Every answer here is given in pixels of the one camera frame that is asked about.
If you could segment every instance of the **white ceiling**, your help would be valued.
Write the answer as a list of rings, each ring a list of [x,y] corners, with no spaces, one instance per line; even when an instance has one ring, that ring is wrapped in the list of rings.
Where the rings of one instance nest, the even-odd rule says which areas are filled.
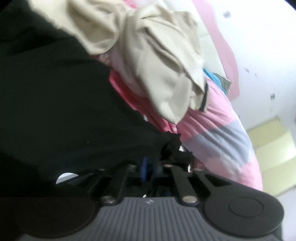
[[[237,61],[241,94],[232,106],[244,127],[278,115],[296,141],[296,11],[284,0],[210,2]]]

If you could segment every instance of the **beige cloth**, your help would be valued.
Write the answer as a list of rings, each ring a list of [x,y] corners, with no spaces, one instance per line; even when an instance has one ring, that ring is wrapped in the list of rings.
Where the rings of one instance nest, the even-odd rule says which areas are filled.
[[[68,0],[62,9],[45,15],[74,34],[89,54],[112,49],[113,66],[123,80],[133,92],[148,97],[164,119],[177,124],[188,108],[200,109],[203,58],[190,13],[157,4],[130,9],[116,0]]]

